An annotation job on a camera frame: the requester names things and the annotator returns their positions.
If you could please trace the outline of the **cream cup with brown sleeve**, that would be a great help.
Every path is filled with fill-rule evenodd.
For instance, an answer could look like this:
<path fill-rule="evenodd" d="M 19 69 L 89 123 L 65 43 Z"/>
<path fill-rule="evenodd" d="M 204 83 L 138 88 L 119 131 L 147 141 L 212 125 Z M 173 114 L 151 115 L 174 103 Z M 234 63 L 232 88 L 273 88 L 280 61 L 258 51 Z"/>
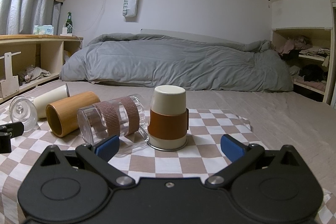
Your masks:
<path fill-rule="evenodd" d="M 187 144 L 188 129 L 185 89 L 174 85 L 155 87 L 147 127 L 150 147 L 159 151 L 178 151 Z"/>

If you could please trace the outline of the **clear ribbed glass cup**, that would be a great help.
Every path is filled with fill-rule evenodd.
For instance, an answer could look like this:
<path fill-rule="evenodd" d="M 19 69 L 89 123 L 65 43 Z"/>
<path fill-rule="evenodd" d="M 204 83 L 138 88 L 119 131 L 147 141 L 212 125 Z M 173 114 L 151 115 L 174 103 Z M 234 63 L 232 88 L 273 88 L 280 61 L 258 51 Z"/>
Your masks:
<path fill-rule="evenodd" d="M 12 122 L 22 122 L 24 134 L 32 133 L 38 125 L 38 115 L 35 105 L 23 96 L 14 97 L 9 107 Z"/>

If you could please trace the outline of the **cream white cup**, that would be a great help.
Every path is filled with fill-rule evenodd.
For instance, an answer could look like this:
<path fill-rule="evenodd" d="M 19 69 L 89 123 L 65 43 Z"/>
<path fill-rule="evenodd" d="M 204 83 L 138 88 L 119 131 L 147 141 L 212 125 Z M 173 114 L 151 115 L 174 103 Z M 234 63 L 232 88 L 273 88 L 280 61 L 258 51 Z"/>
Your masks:
<path fill-rule="evenodd" d="M 68 85 L 64 84 L 56 89 L 53 89 L 45 94 L 42 94 L 33 99 L 33 104 L 37 111 L 38 119 L 46 118 L 46 107 L 52 102 L 68 98 L 70 96 Z"/>

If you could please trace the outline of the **bamboo wooden cup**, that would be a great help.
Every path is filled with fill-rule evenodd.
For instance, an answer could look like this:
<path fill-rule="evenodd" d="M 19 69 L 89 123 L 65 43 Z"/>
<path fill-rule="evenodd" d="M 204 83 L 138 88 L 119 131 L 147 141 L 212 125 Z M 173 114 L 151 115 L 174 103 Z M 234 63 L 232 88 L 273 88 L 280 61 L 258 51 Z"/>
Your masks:
<path fill-rule="evenodd" d="M 46 106 L 46 117 L 54 135 L 63 138 L 78 129 L 77 111 L 94 103 L 100 98 L 94 92 L 83 92 L 52 102 Z"/>

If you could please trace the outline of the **small wooden stand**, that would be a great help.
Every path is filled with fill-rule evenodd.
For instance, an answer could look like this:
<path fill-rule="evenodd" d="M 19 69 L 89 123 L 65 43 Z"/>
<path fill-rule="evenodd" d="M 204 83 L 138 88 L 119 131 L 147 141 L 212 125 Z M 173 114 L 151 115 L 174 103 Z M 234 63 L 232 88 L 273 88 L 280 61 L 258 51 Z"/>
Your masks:
<path fill-rule="evenodd" d="M 1 97 L 8 98 L 19 91 L 18 76 L 13 75 L 12 57 L 21 52 L 6 52 L 1 59 L 4 59 L 5 78 L 1 80 Z"/>

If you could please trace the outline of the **clear mug with woven bands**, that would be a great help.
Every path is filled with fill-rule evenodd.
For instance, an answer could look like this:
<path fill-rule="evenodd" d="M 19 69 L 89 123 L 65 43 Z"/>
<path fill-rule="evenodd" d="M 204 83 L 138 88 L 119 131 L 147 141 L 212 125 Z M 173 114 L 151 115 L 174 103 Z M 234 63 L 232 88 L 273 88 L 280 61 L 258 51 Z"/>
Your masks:
<path fill-rule="evenodd" d="M 117 135 L 118 153 L 127 155 L 149 141 L 143 98 L 138 94 L 94 103 L 77 111 L 77 122 L 85 143 L 94 145 Z"/>

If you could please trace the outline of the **crumpled cloth in shelf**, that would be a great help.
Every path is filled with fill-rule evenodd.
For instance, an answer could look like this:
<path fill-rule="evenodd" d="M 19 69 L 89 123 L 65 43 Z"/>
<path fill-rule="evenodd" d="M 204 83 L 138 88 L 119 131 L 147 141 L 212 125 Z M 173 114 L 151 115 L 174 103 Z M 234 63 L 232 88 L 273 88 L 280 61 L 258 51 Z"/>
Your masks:
<path fill-rule="evenodd" d="M 18 73 L 19 78 L 22 82 L 30 83 L 31 81 L 42 79 L 44 77 L 49 77 L 51 73 L 40 67 L 35 67 L 30 65 L 26 67 L 23 71 Z"/>

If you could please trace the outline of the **wooden low shelf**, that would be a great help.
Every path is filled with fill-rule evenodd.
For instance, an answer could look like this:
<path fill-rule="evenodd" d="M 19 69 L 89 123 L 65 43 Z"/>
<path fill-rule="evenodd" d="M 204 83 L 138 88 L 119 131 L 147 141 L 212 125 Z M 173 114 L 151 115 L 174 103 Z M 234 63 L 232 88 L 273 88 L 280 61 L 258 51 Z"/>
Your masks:
<path fill-rule="evenodd" d="M 21 52 L 12 57 L 13 75 L 33 65 L 51 73 L 49 77 L 31 81 L 28 84 L 19 84 L 19 91 L 14 96 L 59 77 L 64 64 L 64 57 L 71 56 L 82 48 L 83 38 L 77 36 L 60 35 L 2 35 L 1 56 L 6 52 Z M 1 59 L 1 80 L 5 78 L 4 59 Z"/>

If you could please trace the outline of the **grey duvet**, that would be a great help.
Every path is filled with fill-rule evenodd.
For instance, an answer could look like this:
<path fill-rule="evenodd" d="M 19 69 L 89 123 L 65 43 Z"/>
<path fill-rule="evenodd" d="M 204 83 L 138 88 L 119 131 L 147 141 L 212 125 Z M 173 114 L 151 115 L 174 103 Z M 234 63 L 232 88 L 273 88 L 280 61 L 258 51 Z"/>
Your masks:
<path fill-rule="evenodd" d="M 186 90 L 290 92 L 293 81 L 269 40 L 195 42 L 159 34 L 103 34 L 75 52 L 63 81 Z"/>

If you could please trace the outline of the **tissue pack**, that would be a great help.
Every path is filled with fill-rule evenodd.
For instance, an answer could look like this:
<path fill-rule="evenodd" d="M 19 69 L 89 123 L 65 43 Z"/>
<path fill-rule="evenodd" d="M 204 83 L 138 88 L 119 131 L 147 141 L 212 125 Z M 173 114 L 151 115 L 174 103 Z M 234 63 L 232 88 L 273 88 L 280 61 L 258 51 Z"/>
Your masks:
<path fill-rule="evenodd" d="M 33 28 L 34 35 L 54 35 L 54 26 L 53 25 L 34 25 Z"/>

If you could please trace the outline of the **white box on shelf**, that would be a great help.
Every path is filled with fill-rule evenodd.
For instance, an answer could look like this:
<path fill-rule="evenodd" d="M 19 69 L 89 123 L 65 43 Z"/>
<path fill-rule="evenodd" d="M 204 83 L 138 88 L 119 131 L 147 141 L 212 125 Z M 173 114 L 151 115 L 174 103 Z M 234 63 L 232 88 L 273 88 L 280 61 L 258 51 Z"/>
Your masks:
<path fill-rule="evenodd" d="M 63 27 L 60 36 L 73 36 L 72 27 Z"/>

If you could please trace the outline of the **pile of folded clothes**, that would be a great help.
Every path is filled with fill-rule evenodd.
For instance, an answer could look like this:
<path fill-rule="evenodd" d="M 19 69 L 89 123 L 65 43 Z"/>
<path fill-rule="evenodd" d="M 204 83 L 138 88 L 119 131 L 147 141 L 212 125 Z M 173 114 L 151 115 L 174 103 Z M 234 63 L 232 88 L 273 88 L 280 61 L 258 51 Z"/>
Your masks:
<path fill-rule="evenodd" d="M 297 36 L 288 38 L 281 46 L 276 46 L 276 51 L 287 65 L 293 79 L 326 83 L 330 61 L 328 48 L 314 46 L 306 36 Z"/>

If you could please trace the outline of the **grey curtain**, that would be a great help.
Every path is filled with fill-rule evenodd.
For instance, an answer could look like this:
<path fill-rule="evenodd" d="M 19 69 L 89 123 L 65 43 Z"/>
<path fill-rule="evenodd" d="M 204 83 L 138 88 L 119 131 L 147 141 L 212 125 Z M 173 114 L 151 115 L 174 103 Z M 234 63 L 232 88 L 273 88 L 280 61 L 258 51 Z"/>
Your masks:
<path fill-rule="evenodd" d="M 1 0 L 1 34 L 32 34 L 34 26 L 58 31 L 62 3 L 55 0 Z"/>

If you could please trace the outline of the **green glass bottle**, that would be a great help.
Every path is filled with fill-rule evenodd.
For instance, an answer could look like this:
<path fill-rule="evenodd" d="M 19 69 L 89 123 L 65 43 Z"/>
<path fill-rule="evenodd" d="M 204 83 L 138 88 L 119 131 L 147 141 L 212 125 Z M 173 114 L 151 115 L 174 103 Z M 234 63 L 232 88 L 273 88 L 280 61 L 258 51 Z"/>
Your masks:
<path fill-rule="evenodd" d="M 71 34 L 72 30 L 73 30 L 72 13 L 71 12 L 68 12 L 68 14 L 67 14 L 67 20 L 66 20 L 65 27 L 67 28 L 67 33 Z"/>

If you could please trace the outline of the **wooden clothes shelf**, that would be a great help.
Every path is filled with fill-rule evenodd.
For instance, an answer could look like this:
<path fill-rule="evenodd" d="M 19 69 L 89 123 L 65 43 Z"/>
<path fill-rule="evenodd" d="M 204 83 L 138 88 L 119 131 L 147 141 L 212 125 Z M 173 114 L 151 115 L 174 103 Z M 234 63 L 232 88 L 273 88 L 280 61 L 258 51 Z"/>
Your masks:
<path fill-rule="evenodd" d="M 294 92 L 329 104 L 335 76 L 335 41 L 332 29 L 274 28 L 272 44 L 288 66 Z"/>

